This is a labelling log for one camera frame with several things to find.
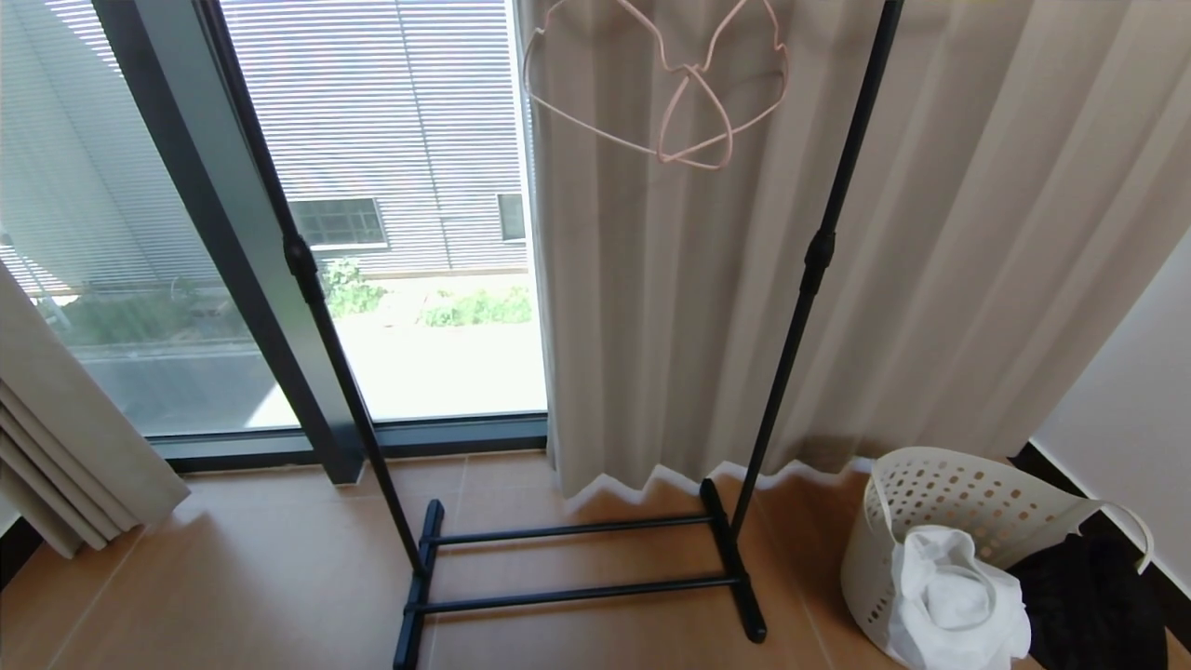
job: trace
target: laundry basket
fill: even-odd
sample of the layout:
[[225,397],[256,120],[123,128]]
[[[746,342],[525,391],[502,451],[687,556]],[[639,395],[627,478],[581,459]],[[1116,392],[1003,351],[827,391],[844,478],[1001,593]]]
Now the laundry basket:
[[[887,649],[893,602],[893,546],[913,526],[948,526],[975,540],[977,556],[1009,568],[1054,546],[1099,511],[1103,501],[1072,496],[1009,465],[933,447],[906,447],[873,464],[865,505],[843,558],[843,600],[860,628]],[[1141,572],[1154,540],[1128,509],[1146,540]]]

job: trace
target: baseboard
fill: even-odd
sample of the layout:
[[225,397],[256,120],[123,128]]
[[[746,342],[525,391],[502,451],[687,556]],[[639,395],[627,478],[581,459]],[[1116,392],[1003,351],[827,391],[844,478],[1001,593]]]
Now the baseboard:
[[17,576],[25,562],[42,546],[42,537],[21,516],[0,537],[0,590]]
[[[1042,480],[1052,487],[1064,490],[1073,496],[1089,497],[1071,477],[1064,474],[1062,469],[1047,458],[1042,451],[1033,443],[1027,443],[1021,453],[1010,457],[1010,463],[1023,472],[1028,472]],[[1106,514],[1098,512],[1079,527],[1080,534],[1114,537],[1134,545],[1129,533],[1116,525]],[[1136,558],[1141,558],[1141,550],[1136,550]],[[1191,649],[1191,597],[1156,564],[1151,564],[1142,574],[1149,588],[1158,597],[1166,619],[1166,627],[1178,638],[1183,646]]]

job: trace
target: pink wire hanger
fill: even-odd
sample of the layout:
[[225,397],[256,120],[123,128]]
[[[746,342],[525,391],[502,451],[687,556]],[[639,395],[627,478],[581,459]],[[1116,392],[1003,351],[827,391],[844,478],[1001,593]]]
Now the pink wire hanger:
[[[657,159],[662,163],[679,162],[701,169],[712,169],[712,170],[721,169],[724,165],[727,165],[728,162],[732,158],[734,136],[737,132],[741,132],[742,130],[746,130],[755,125],[761,119],[773,113],[773,111],[777,109],[779,105],[781,105],[781,101],[786,99],[786,92],[790,89],[790,63],[788,63],[790,51],[786,49],[785,42],[781,40],[781,26],[778,24],[778,15],[774,13],[773,6],[769,4],[769,0],[761,0],[761,2],[765,5],[766,13],[769,14],[769,20],[773,21],[773,50],[775,54],[780,54],[781,56],[781,94],[778,95],[778,99],[760,114],[753,117],[753,119],[749,120],[748,123],[738,127],[732,127],[731,119],[728,118],[728,111],[724,109],[723,104],[719,101],[719,98],[716,95],[716,93],[711,89],[711,86],[709,86],[706,80],[703,79],[703,74],[711,68],[711,60],[716,54],[716,43],[719,40],[719,35],[724,31],[724,29],[732,20],[732,18],[735,18],[736,14],[740,13],[741,8],[744,7],[744,4],[748,1],[749,0],[737,0],[736,5],[732,6],[730,12],[728,12],[728,15],[724,17],[724,20],[719,21],[719,26],[716,27],[716,32],[711,36],[711,43],[707,45],[707,56],[701,64],[682,63],[679,65],[671,65],[669,61],[667,61],[666,58],[666,39],[665,37],[662,37],[661,31],[657,30],[657,26],[654,25],[654,23],[650,21],[648,17],[641,13],[640,10],[629,4],[629,0],[616,0],[616,4],[621,5],[626,12],[629,12],[629,14],[631,14],[635,19],[637,19],[637,21],[641,25],[643,25],[646,30],[653,33],[654,39],[657,43],[657,55],[661,58],[662,69],[665,69],[668,73],[676,73],[676,71],[686,73],[682,75],[682,81],[674,90],[674,94],[671,95],[669,104],[666,106],[666,113],[662,114],[662,124],[661,127],[659,129],[657,142],[654,148],[642,146],[641,144],[637,144],[635,142],[629,142],[623,137],[617,137],[611,132],[600,130],[591,125],[590,123],[580,120],[574,115],[560,109],[559,107],[555,107],[554,105],[547,102],[536,93],[534,93],[534,89],[529,82],[529,65],[530,65],[530,57],[534,50],[534,44],[537,43],[537,39],[544,36],[545,31],[550,27],[550,18],[554,15],[554,12],[557,11],[563,5],[566,5],[567,2],[570,2],[570,0],[559,0],[557,2],[551,5],[550,8],[545,11],[545,19],[542,21],[542,27],[534,29],[534,35],[530,37],[529,43],[525,45],[525,54],[524,57],[522,58],[523,62],[522,83],[525,87],[525,92],[529,93],[530,99],[532,99],[538,105],[545,107],[547,109],[559,114],[565,119],[570,120],[572,123],[575,123],[582,127],[586,127],[587,130],[591,130],[592,132],[599,134],[600,137],[611,139],[612,142],[616,142],[622,146],[636,149],[637,151],[642,151],[646,154],[653,154],[657,156]],[[666,142],[666,132],[667,130],[669,130],[671,117],[674,114],[674,108],[678,106],[679,99],[682,96],[682,93],[686,90],[686,87],[691,83],[692,79],[707,94],[707,98],[711,100],[711,104],[715,105],[716,112],[718,112],[721,120],[723,120],[724,123],[724,132],[710,139],[704,139],[703,142],[699,142],[698,144],[694,144],[692,146],[687,146],[681,151],[676,151],[674,154],[667,154],[666,150],[663,149],[663,144]],[[728,140],[728,146],[724,149],[723,156],[719,158],[718,163],[715,164],[704,163],[686,157],[698,151],[699,149],[710,146],[712,144],[723,142],[725,139]]]

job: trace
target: curtain fold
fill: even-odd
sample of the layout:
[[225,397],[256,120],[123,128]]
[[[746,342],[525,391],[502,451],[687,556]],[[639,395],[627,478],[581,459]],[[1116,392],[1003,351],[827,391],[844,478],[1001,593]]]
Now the curtain fold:
[[[549,4],[520,0],[523,39]],[[635,5],[672,62],[700,60],[730,6]],[[698,478],[748,461],[881,10],[774,6],[790,95],[724,170],[660,164],[534,108],[567,495],[600,474],[641,487],[657,464]],[[767,26],[746,5],[706,77],[736,121],[777,93]],[[540,48],[536,92],[653,143],[680,75],[628,13],[574,0]],[[908,1],[765,471],[915,444],[1015,453],[1191,221],[1189,58],[1185,2]],[[721,127],[691,95],[667,148]]]
[[186,499],[0,267],[0,490],[58,553],[102,549]]

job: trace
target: brown tile floor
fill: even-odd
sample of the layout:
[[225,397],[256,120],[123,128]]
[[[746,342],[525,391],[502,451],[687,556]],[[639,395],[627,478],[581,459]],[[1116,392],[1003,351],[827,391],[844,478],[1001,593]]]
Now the brown tile floor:
[[[655,480],[640,505],[599,491],[570,509],[540,455],[392,467],[417,532],[699,509]],[[318,469],[195,477],[174,516],[75,561],[42,547],[0,596],[0,664],[24,669],[388,668],[409,568],[375,478],[336,489]],[[797,476],[760,491],[742,553],[769,625],[744,639],[727,589],[435,618],[420,668],[893,669],[853,625],[840,558],[865,480]],[[717,477],[731,508],[740,484]],[[522,541],[443,555],[435,599],[712,572],[703,527]],[[1172,668],[1191,670],[1173,649]],[[1030,660],[1019,668],[1037,668]]]

